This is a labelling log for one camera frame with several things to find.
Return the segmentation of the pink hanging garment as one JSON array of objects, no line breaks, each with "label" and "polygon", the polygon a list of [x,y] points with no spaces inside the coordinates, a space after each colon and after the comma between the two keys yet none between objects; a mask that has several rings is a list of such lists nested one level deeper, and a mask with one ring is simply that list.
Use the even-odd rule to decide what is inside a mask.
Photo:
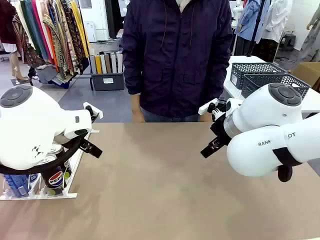
[{"label": "pink hanging garment", "polygon": [[33,9],[33,13],[35,15],[39,30],[40,30],[40,34],[44,43],[44,48],[46,50],[47,53],[47,59],[54,64],[54,59],[53,59],[53,55],[52,55],[52,50],[51,48],[48,46],[48,39],[46,38],[45,32],[44,32],[44,24],[41,22],[40,19],[40,15],[38,12],[38,8],[37,8],[37,3],[36,0],[31,0],[31,4],[32,4],[32,9]]}]

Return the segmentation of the black plastic stool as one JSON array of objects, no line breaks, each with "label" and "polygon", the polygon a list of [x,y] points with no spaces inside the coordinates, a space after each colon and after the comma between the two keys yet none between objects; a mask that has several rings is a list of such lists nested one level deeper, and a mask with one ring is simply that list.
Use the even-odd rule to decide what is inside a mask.
[{"label": "black plastic stool", "polygon": [[296,35],[285,33],[280,41],[280,48],[283,51],[291,52],[294,49],[296,43]]}]

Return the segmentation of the white side table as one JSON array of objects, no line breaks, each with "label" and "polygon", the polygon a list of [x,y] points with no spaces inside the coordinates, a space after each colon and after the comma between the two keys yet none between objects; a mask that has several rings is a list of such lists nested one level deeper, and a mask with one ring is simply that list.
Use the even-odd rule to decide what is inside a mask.
[{"label": "white side table", "polygon": [[[264,61],[256,56],[231,56],[229,59],[229,67],[226,69],[226,78],[223,83],[222,98],[236,98],[243,100],[244,97],[241,95],[241,90],[236,88],[230,81],[232,72],[232,63],[264,63]],[[309,89],[304,99],[302,100],[302,113],[320,113],[320,94],[313,89]]]}]

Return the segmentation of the small white appliance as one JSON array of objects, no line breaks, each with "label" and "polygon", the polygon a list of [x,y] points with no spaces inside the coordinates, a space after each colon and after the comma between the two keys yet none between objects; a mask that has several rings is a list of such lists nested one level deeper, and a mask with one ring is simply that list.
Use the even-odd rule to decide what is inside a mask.
[{"label": "small white appliance", "polygon": [[90,43],[94,43],[97,41],[97,36],[96,36],[96,26],[95,23],[92,21],[85,21],[84,22],[84,27],[86,30],[87,34],[87,39]]}]

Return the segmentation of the dark patterned hanging skirt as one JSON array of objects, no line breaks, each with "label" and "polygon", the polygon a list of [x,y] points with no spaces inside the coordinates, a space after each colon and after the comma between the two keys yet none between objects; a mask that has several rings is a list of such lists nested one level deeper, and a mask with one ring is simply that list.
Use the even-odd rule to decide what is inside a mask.
[{"label": "dark patterned hanging skirt", "polygon": [[278,43],[272,39],[262,38],[255,46],[256,56],[267,63],[272,63],[275,59]]}]

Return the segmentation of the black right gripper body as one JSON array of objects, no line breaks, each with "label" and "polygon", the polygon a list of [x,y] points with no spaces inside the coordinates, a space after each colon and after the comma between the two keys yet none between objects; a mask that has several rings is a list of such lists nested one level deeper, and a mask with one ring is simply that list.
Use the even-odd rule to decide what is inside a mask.
[{"label": "black right gripper body", "polygon": [[216,119],[211,125],[210,129],[215,134],[213,142],[219,145],[228,145],[229,144],[229,135],[227,134],[224,128],[224,121],[226,119],[225,115],[220,116]]}]

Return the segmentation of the black clothes rack frame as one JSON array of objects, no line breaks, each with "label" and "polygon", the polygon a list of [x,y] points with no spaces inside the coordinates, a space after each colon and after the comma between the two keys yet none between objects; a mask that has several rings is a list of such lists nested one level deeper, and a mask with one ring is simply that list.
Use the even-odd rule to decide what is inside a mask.
[{"label": "black clothes rack frame", "polygon": [[93,84],[93,78],[92,78],[92,61],[91,61],[91,57],[89,56],[87,58],[88,61],[88,66],[86,68],[83,69],[83,72],[76,72],[73,77],[71,78],[71,80],[89,80],[89,85],[90,85],[90,89],[91,91],[94,91],[94,84]]}]

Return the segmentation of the brown patterned shawl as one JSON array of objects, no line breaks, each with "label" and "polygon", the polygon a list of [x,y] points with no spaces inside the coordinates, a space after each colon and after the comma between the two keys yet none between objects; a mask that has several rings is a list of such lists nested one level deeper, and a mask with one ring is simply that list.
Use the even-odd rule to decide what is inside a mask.
[{"label": "brown patterned shawl", "polygon": [[38,68],[45,64],[45,61],[37,54],[36,50],[29,43],[28,35],[23,28],[18,14],[12,19],[13,30],[16,36],[17,49],[21,55],[24,64],[32,68]]}]

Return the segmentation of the grey plastic woven basket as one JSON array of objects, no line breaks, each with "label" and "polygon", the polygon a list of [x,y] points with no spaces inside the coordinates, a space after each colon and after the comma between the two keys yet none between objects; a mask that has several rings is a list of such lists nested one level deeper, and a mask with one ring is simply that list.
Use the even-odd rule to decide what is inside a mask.
[{"label": "grey plastic woven basket", "polygon": [[302,99],[304,99],[311,87],[304,81],[287,73],[245,74],[241,95],[247,98],[259,88],[271,83],[285,84],[293,87],[301,95]]},{"label": "grey plastic woven basket", "polygon": [[243,88],[244,75],[246,74],[283,74],[286,71],[273,63],[232,63],[230,81],[239,90]]}]

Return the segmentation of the grey sample board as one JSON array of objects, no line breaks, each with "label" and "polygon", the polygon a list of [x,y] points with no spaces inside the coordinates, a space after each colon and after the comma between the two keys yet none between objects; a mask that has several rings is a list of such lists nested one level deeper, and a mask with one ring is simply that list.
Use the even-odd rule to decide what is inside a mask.
[{"label": "grey sample board", "polygon": [[90,54],[91,73],[92,74],[96,74],[97,73],[97,68],[96,68],[95,49],[91,48],[89,50],[89,54]]}]

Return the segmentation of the brown cardboard box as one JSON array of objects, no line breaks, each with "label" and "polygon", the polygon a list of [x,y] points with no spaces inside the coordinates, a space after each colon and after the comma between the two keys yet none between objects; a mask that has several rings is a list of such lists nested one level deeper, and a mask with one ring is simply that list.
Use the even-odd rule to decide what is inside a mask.
[{"label": "brown cardboard box", "polygon": [[291,74],[320,93],[320,62],[301,62],[293,69]]}]

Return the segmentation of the black Pepsi can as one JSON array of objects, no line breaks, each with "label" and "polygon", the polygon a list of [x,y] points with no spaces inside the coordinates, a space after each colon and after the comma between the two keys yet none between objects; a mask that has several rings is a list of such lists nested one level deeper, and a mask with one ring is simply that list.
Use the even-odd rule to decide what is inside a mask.
[{"label": "black Pepsi can", "polygon": [[47,187],[46,193],[49,196],[55,197],[63,194],[63,188],[65,187],[65,179],[64,172],[60,165],[42,171],[40,174]]}]

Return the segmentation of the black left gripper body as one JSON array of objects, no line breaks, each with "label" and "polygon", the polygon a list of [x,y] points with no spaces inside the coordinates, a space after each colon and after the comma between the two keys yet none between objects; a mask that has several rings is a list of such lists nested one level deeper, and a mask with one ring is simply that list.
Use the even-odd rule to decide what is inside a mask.
[{"label": "black left gripper body", "polygon": [[84,152],[90,152],[92,149],[92,144],[85,138],[80,140],[79,148]]}]

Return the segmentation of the mannequin in grey dress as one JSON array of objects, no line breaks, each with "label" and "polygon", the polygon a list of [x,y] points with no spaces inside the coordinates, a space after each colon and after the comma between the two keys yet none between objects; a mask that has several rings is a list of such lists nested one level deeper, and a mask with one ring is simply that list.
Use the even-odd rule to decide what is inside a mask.
[{"label": "mannequin in grey dress", "polygon": [[309,33],[301,46],[297,62],[320,62],[320,4],[306,29]]}]

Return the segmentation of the person's right forearm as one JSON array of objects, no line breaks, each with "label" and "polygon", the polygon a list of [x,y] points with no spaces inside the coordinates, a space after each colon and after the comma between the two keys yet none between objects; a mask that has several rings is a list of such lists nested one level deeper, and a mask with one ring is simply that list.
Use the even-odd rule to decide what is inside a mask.
[{"label": "person's right forearm", "polygon": [[141,97],[140,93],[131,95],[131,109],[133,111],[140,109],[140,97]]}]

